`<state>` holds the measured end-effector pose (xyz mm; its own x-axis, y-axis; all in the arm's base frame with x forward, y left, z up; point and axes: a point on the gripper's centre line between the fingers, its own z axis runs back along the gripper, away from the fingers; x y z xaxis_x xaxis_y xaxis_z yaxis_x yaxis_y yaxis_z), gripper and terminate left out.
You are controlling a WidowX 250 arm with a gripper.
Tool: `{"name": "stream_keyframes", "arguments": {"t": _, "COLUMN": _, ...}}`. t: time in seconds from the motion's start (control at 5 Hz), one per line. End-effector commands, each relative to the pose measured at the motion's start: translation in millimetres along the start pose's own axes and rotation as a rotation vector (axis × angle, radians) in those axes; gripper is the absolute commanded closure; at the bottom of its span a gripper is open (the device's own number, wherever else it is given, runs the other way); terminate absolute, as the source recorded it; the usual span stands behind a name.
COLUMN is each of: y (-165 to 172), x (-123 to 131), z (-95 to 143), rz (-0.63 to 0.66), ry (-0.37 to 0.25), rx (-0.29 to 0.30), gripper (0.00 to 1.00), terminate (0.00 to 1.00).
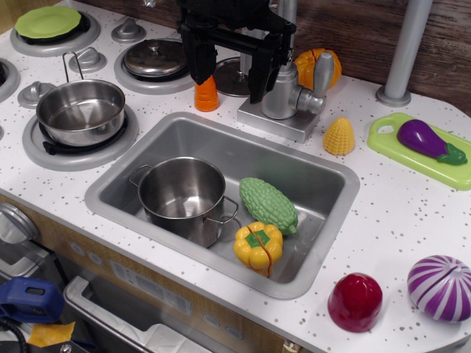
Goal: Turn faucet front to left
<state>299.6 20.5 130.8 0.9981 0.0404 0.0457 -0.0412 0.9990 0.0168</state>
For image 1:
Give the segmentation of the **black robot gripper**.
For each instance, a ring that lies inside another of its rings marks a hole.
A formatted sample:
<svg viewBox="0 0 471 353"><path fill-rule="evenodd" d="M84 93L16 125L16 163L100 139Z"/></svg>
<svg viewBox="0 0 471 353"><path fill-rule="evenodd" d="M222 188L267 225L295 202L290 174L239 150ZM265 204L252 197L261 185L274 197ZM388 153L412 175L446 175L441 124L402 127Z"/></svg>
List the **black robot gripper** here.
<svg viewBox="0 0 471 353"><path fill-rule="evenodd" d="M288 62L296 26L268 1L178 1L183 50L192 79L202 85L215 71L215 45L252 56L249 101L260 103Z"/></svg>

